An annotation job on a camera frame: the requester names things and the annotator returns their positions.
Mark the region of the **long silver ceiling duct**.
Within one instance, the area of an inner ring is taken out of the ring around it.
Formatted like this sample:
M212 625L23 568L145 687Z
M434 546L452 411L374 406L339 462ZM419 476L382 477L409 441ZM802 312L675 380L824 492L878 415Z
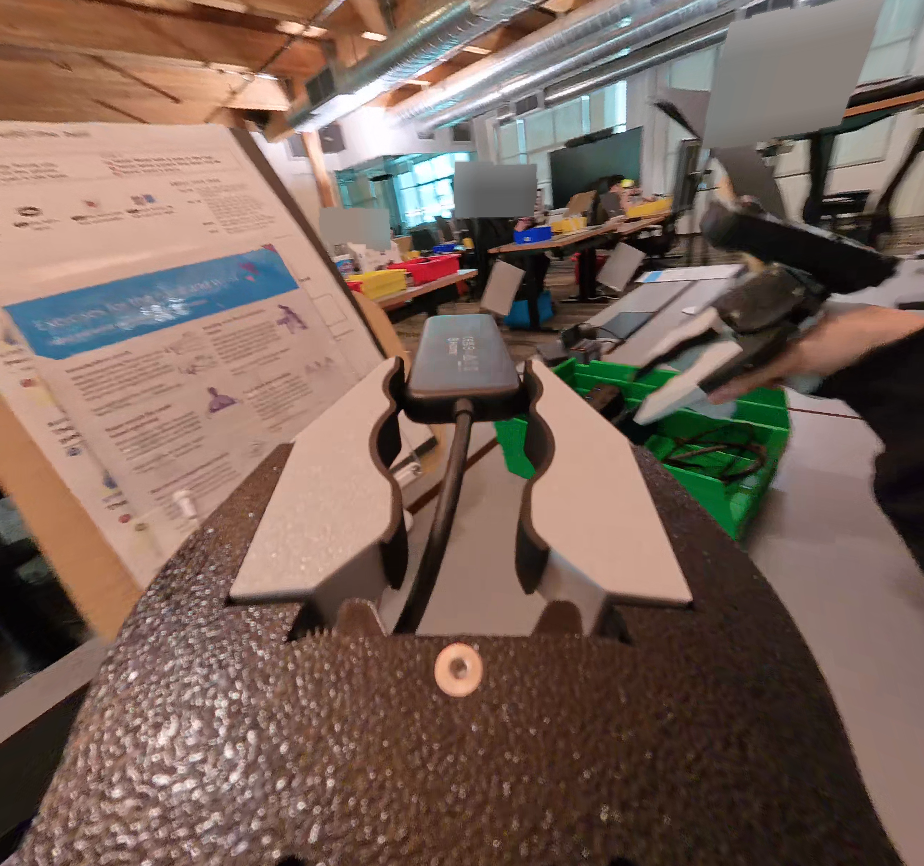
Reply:
M677 29L694 25L750 0L595 0L465 71L446 78L389 110L397 122L439 126L456 105L506 99L507 87L531 88L526 78L550 79L617 54L626 54Z

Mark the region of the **large black wall screen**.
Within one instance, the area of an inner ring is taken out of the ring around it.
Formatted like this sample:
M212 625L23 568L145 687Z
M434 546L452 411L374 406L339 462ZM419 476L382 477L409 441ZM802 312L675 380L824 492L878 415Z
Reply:
M600 180L616 174L640 181L642 141L643 128L637 127L550 153L552 206L564 207L573 196L594 190Z

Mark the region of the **yellow plastic bin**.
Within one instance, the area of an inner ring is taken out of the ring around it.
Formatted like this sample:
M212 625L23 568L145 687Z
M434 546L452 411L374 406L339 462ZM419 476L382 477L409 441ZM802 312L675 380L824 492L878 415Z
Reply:
M354 293L372 299L389 298L408 288L408 272L403 268L386 268L346 276L346 283Z

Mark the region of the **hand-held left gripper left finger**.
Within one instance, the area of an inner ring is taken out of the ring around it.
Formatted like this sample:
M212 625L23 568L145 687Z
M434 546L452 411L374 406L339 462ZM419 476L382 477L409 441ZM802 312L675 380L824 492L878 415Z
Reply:
M329 625L344 602L377 603L401 588L409 549L392 466L404 378L401 358L383 361L297 435L232 604L300 603Z

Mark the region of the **green plastic bin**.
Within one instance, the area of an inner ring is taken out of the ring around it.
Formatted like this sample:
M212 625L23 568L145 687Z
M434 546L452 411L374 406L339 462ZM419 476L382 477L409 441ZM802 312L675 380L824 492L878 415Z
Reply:
M576 359L564 361L554 366L552 371L582 398L588 398L597 387L618 387L627 408L639 405L677 375L673 370L660 369L643 376L641 382L635 382L636 367L603 361L583 364ZM727 415L722 416L724 411L721 408L714 413L710 411L710 414L706 413L705 406L700 410L678 410L653 424L653 429L643 428L649 435L642 445L662 463L662 457L677 438L731 422L747 424L755 430L757 439L767 449L767 463L762 470L741 482L723 485L690 471L667 467L687 493L737 542L758 513L788 444L791 429L788 401L782 390L762 389L739 398ZM534 468L525 456L525 417L499 421L494 428L508 471L530 479Z

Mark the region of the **blue bag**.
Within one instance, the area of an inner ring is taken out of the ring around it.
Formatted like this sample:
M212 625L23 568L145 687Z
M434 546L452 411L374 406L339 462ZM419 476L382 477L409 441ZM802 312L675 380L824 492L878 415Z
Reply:
M506 327L514 330L537 330L555 316L552 294L542 291L534 300L522 298L515 300L502 321Z

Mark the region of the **person's right hand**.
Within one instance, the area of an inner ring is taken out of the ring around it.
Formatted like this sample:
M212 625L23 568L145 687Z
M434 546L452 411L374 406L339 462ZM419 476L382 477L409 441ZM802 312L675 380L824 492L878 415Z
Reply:
M856 362L883 342L888 312L871 307L826 316L767 364L752 369L711 391L710 403L722 404L762 387L802 377L824 378Z

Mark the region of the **black usb hub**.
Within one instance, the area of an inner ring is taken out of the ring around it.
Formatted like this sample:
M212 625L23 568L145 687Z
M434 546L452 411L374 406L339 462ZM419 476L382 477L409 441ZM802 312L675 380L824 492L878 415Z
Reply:
M394 634L415 634L425 615L452 533L475 424L505 421L527 394L492 316L429 318L401 396L410 421L454 429L442 488L422 559Z

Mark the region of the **instruction sheet stand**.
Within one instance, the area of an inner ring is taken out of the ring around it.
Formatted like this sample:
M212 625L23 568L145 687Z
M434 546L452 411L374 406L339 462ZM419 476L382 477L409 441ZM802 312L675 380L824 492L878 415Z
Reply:
M2 480L114 637L182 542L385 357L245 130L2 121ZM172 493L191 490L183 520Z

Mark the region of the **person's right forearm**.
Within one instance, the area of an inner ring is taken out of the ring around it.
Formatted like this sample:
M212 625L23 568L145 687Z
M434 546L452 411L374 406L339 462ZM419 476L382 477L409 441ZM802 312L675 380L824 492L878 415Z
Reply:
M845 335L848 324L867 319L884 331L889 319L907 316L906 335L890 341L866 341L860 352L845 352L847 362L822 380L823 398L843 401L881 442L874 462L872 488L919 568L923 567L923 336L922 317L872 307L829 316L821 326Z

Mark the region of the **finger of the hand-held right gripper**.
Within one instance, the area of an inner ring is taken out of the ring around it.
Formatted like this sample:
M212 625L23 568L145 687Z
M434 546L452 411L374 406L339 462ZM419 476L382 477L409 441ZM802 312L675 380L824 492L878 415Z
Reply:
M720 313L715 306L704 308L684 324L669 331L644 355L639 366L639 379L690 350L719 340L722 340Z
M714 390L740 373L743 355L743 346L738 342L706 346L685 371L644 398L634 413L634 423L647 426L707 400Z

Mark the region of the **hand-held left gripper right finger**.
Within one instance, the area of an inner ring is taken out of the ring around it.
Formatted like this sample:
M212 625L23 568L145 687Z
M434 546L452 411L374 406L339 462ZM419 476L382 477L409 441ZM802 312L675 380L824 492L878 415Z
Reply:
M525 595L568 603L584 634L622 606L694 597L633 445L547 366L526 363L525 457L514 570Z

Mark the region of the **wooden top desk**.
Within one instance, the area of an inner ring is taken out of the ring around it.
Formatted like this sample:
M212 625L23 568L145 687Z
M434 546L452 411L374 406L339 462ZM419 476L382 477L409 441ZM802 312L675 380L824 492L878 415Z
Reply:
M567 299L569 303L601 304L609 296L597 292L596 256L598 252L615 249L619 243L629 243L638 235L660 229L673 237L676 216L663 213L656 216L611 219L604 225L586 228L583 231L553 237L550 241L537 244L517 245L524 249L561 253L578 256L577 294Z

